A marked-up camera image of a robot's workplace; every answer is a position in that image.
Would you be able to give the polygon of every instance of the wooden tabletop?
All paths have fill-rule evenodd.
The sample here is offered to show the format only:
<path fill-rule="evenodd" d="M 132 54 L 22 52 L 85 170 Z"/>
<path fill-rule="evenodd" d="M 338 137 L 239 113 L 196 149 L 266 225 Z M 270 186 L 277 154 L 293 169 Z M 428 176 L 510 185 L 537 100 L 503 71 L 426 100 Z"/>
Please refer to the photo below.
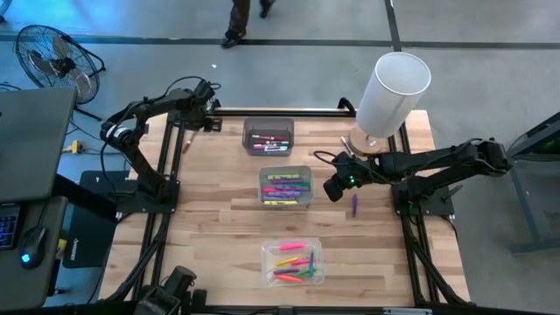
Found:
<path fill-rule="evenodd" d="M 343 151 L 340 137 L 347 137 L 355 120 L 294 121 L 295 145 L 289 157 L 248 155 L 242 148 L 243 118 L 225 118 L 221 133 L 196 136 L 181 157 L 181 193 L 167 236 L 162 279 L 177 265 L 193 270 L 198 275 L 195 289 L 208 290 L 209 305 L 413 305 L 403 231 L 392 209 L 389 186 L 366 185 L 345 191 L 336 203 L 323 191 L 323 182 L 335 170 L 312 153 Z M 148 123 L 150 133 L 143 137 L 140 147 L 155 168 L 165 115 Z M 434 149 L 426 111 L 413 111 L 407 127 L 413 152 Z M 174 140 L 171 142 L 170 155 Z M 383 145 L 388 151 L 388 144 Z M 313 169 L 315 199 L 308 207 L 270 210 L 259 205 L 259 169 L 280 165 L 309 165 Z M 170 166 L 168 158 L 166 173 Z M 356 218 L 352 217 L 351 209 L 354 193 L 359 198 Z M 137 213 L 117 227 L 100 298 L 114 292 L 137 262 L 145 221 L 146 215 Z M 427 217 L 426 229 L 433 262 L 453 289 L 468 300 L 452 228 L 441 218 Z M 290 237 L 320 239 L 326 261 L 326 279 L 322 284 L 263 287 L 261 245 Z M 149 265 L 147 280 L 151 279 L 151 268 Z M 419 272 L 423 293 L 428 297 L 424 268 L 420 267 Z"/>

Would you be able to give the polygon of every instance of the concrete floor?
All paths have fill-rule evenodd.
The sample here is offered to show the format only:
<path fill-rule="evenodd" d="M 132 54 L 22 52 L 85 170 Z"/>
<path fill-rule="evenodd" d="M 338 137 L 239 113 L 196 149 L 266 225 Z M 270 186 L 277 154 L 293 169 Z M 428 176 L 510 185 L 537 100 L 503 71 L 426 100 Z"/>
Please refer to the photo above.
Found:
<path fill-rule="evenodd" d="M 560 42 L 560 3 L 553 0 L 394 0 L 401 40 L 438 42 Z M 18 0 L 0 33 L 29 24 L 70 34 L 127 38 L 218 39 L 228 24 L 228 0 Z M 278 0 L 267 20 L 253 6 L 251 39 L 389 40 L 382 0 Z M 390 47 L 242 45 L 86 45 L 105 59 L 101 90 L 84 109 L 108 117 L 128 102 L 159 95 L 175 78 L 196 74 L 222 83 L 223 106 L 331 108 L 341 96 L 361 98 L 376 60 Z M 422 58 L 432 83 L 418 108 L 427 109 L 437 147 L 470 137 L 511 144 L 559 109 L 558 50 L 405 49 Z M 34 88 L 12 52 L 0 43 L 0 81 Z M 99 124 L 76 122 L 96 134 Z M 101 144 L 76 131 L 67 141 Z M 123 167 L 108 157 L 109 169 Z M 96 156 L 64 156 L 59 172 L 77 180 L 99 170 Z M 459 247 L 472 301 L 484 306 L 560 312 L 560 250 L 513 257 L 508 246 L 529 240 L 509 176 L 471 178 L 453 198 Z M 63 269 L 67 295 L 47 305 L 84 303 L 98 269 Z"/>

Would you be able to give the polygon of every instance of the computer mouse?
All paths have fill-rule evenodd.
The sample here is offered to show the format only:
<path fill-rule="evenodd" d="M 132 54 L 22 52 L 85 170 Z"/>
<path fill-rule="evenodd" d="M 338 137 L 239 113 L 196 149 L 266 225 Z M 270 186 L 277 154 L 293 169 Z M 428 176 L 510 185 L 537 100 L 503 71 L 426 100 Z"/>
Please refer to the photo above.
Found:
<path fill-rule="evenodd" d="M 37 226 L 25 232 L 19 244 L 19 259 L 25 269 L 36 268 L 45 258 L 46 228 Z"/>

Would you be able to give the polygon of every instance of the clear plastic bin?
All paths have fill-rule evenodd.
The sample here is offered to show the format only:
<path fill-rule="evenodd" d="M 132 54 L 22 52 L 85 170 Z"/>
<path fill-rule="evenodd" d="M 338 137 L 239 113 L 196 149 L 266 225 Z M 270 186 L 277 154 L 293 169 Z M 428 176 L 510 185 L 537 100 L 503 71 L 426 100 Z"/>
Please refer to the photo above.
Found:
<path fill-rule="evenodd" d="M 293 250 L 280 250 L 283 245 L 291 244 L 304 244 L 302 248 Z M 309 274 L 303 276 L 296 276 L 294 273 L 287 273 L 286 276 L 298 277 L 301 282 L 289 282 L 279 280 L 274 274 L 275 270 L 299 269 L 306 271 L 309 269 L 309 263 L 292 266 L 291 262 L 283 265 L 276 266 L 276 263 L 286 259 L 310 259 L 313 252 L 313 276 Z M 261 266 L 262 266 L 262 284 L 267 287 L 281 286 L 281 285 L 301 285 L 301 284 L 321 284 L 325 281 L 326 264 L 323 256 L 323 248 L 319 238 L 309 239 L 285 239 L 278 241 L 266 241 L 261 246 Z"/>
<path fill-rule="evenodd" d="M 295 205 L 267 205 L 264 203 L 264 187 L 274 187 L 272 181 L 268 179 L 269 175 L 287 175 L 297 173 L 300 178 L 308 183 L 309 189 L 301 191 L 300 195 L 296 197 L 297 204 Z M 264 167 L 259 170 L 259 185 L 258 185 L 258 198 L 259 201 L 266 207 L 301 207 L 307 206 L 313 201 L 313 170 L 307 165 L 294 165 L 294 166 L 277 166 L 277 167 Z"/>

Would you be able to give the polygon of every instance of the white cylinder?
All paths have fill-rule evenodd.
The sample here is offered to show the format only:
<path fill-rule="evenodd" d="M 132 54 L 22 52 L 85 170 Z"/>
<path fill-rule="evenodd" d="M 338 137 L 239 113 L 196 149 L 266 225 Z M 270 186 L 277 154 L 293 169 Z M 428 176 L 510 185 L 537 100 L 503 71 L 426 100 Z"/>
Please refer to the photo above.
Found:
<path fill-rule="evenodd" d="M 381 56 L 358 107 L 358 126 L 372 137 L 394 135 L 430 82 L 430 69 L 417 56 L 406 52 Z"/>

